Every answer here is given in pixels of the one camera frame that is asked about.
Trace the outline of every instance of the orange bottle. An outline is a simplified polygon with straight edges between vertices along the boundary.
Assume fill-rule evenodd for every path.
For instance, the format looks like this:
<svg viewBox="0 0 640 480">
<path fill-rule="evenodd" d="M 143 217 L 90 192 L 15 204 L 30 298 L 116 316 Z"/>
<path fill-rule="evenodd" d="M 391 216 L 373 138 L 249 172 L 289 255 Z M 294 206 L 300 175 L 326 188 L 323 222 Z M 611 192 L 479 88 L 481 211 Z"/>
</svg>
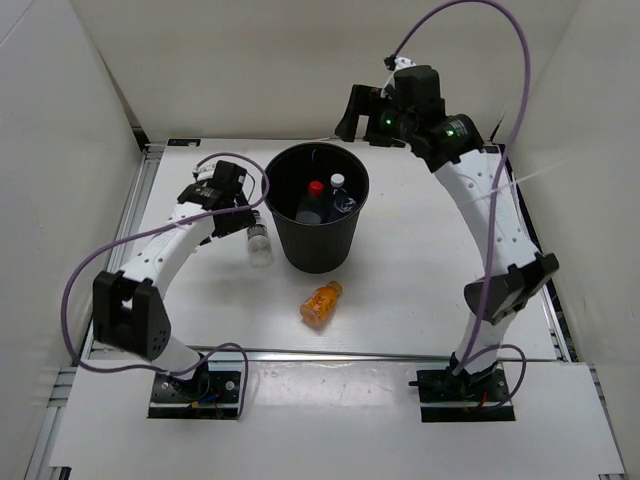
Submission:
<svg viewBox="0 0 640 480">
<path fill-rule="evenodd" d="M 342 295 L 342 285 L 338 282 L 329 282 L 326 287 L 320 287 L 313 292 L 313 295 L 300 305 L 300 315 L 307 325 L 317 328 L 336 308 L 340 295 Z"/>
</svg>

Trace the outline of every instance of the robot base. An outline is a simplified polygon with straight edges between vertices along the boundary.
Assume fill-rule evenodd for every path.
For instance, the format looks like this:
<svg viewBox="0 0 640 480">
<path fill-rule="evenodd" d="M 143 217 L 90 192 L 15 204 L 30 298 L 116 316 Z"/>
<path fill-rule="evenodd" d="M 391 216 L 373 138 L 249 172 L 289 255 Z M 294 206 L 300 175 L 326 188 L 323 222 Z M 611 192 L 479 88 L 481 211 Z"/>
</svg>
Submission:
<svg viewBox="0 0 640 480">
<path fill-rule="evenodd" d="M 239 371 L 209 371 L 202 392 L 190 396 L 176 388 L 165 375 L 156 374 L 147 418 L 235 420 L 238 416 L 241 378 Z M 215 400 L 192 405 L 214 394 L 217 395 Z"/>
<path fill-rule="evenodd" d="M 515 421 L 513 405 L 496 407 L 509 393 L 502 368 L 464 389 L 451 368 L 418 370 L 417 386 L 423 423 Z"/>
</svg>

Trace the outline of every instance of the red bottle cap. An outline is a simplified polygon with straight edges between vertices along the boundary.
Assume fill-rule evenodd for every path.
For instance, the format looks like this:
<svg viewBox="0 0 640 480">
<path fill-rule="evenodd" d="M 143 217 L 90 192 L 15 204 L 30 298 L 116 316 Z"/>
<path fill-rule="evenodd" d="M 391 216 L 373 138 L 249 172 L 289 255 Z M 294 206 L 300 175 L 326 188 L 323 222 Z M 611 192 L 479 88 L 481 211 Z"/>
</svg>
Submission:
<svg viewBox="0 0 640 480">
<path fill-rule="evenodd" d="M 319 197 L 320 195 L 322 195 L 323 190 L 324 184 L 322 182 L 314 180 L 309 184 L 309 194 L 313 195 L 314 197 Z"/>
</svg>

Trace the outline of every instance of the black bin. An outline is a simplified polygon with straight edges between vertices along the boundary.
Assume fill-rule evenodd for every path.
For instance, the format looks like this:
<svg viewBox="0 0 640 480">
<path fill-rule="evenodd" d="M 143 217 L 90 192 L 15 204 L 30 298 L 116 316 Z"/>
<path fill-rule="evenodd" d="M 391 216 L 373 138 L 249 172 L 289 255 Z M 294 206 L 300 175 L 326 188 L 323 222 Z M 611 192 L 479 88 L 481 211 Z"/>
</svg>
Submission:
<svg viewBox="0 0 640 480">
<path fill-rule="evenodd" d="M 369 194 L 369 175 L 358 157 L 337 145 L 303 143 L 278 154 L 266 172 L 271 184 L 266 204 L 287 260 L 307 273 L 325 273 L 342 265 Z M 318 180 L 328 191 L 334 173 L 344 175 L 343 188 L 357 202 L 355 210 L 331 223 L 296 222 L 296 211 L 309 183 Z"/>
</svg>

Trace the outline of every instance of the white bottle cap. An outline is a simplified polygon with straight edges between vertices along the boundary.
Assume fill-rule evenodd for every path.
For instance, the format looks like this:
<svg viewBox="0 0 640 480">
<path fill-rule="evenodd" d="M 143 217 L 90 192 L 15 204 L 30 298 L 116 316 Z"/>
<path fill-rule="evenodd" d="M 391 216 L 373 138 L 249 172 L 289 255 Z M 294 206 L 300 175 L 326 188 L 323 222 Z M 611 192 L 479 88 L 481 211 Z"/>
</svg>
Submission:
<svg viewBox="0 0 640 480">
<path fill-rule="evenodd" d="M 344 185 L 344 175 L 339 173 L 334 173 L 331 175 L 331 186 L 333 188 L 340 188 Z"/>
</svg>

